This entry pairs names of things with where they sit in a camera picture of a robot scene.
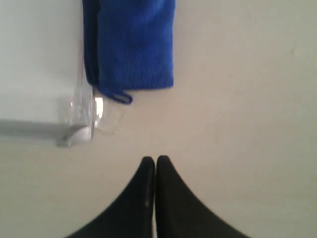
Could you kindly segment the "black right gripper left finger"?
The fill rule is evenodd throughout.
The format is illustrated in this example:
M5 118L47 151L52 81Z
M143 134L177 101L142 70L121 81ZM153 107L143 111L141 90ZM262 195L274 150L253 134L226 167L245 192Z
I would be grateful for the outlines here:
M70 238L152 238L155 163L144 157L121 194Z

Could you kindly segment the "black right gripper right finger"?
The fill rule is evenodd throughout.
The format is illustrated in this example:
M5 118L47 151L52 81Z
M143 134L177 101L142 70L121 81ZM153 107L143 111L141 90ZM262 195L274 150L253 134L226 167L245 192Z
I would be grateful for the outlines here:
M202 203L171 159L157 160L155 214L158 238L246 238Z

